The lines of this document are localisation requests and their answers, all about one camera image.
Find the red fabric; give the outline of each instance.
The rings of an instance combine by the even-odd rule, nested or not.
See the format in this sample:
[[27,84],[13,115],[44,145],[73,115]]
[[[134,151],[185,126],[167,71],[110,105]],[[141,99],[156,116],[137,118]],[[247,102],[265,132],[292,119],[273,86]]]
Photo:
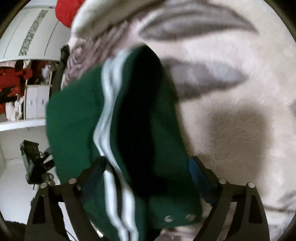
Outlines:
[[12,68],[0,69],[0,90],[4,87],[20,85],[21,76],[25,80],[30,79],[32,77],[32,70],[23,69],[15,72],[15,69]]
[[68,28],[71,28],[73,19],[85,0],[58,0],[55,8],[57,19]]
[[[16,94],[18,94],[20,97],[22,97],[19,85],[13,88],[13,90],[10,92],[8,97],[14,96]],[[0,114],[6,113],[5,106],[6,106],[6,103],[0,104]]]
[[[15,72],[13,68],[0,69],[0,91],[5,87],[13,87],[12,91],[8,94],[8,97],[18,94],[23,96],[20,90],[20,78],[30,79],[33,73],[31,69],[22,69]],[[0,113],[5,113],[5,103],[0,104]]]

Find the gray pattern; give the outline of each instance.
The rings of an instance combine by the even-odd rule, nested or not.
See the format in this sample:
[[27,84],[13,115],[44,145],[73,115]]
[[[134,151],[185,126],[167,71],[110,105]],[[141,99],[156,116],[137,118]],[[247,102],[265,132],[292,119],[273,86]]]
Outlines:
[[228,29],[257,32],[251,22],[227,7],[207,1],[173,0],[155,12],[139,35],[143,39],[170,41]]
[[241,70],[222,62],[162,60],[178,98],[191,99],[215,90],[226,90],[248,79]]
[[42,20],[44,19],[45,15],[48,13],[48,10],[41,10],[38,16],[36,17],[35,21],[33,22],[30,30],[27,33],[27,36],[22,44],[20,49],[19,56],[27,55],[29,47],[31,45],[32,39],[41,24]]

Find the white fluffy blanket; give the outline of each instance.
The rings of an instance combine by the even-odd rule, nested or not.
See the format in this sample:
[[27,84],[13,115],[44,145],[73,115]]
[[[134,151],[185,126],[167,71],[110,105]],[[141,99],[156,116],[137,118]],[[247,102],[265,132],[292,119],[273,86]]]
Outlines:
[[[77,14],[74,36],[94,36],[109,26],[102,21],[108,11],[93,2],[86,0]],[[108,14],[118,16],[117,23],[135,9]],[[191,15],[178,17],[189,10]],[[117,48],[140,42],[172,75],[189,155],[230,183],[254,182],[271,240],[277,240],[296,211],[296,119],[290,109],[296,100],[296,43],[283,22],[263,0],[170,0],[133,21]],[[192,239],[196,230],[177,233]]]

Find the white wall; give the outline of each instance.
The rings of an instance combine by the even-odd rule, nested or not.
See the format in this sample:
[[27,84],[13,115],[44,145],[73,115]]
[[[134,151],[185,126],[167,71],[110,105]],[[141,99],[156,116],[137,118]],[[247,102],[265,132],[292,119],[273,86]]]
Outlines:
[[39,6],[49,6],[55,7],[57,5],[57,0],[31,0],[26,6],[27,7],[39,7]]
[[7,161],[21,158],[20,144],[23,140],[39,143],[41,152],[49,147],[45,126],[3,131],[0,132],[0,147],[3,158]]
[[[55,176],[54,181],[59,184],[55,170],[51,172]],[[27,223],[33,198],[33,185],[27,183],[25,173],[25,166],[22,160],[18,159],[8,161],[0,176],[0,210],[5,220]],[[76,238],[65,205],[62,203],[60,207],[64,214],[66,230]]]

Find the cabinet drawer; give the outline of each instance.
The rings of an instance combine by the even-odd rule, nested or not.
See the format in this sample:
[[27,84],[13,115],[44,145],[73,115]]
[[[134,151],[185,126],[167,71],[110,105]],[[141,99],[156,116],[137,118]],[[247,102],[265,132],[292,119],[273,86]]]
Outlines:
[[25,99],[25,119],[37,118],[37,87],[26,89]]
[[45,118],[45,107],[49,99],[49,86],[38,87],[37,93],[37,118]]

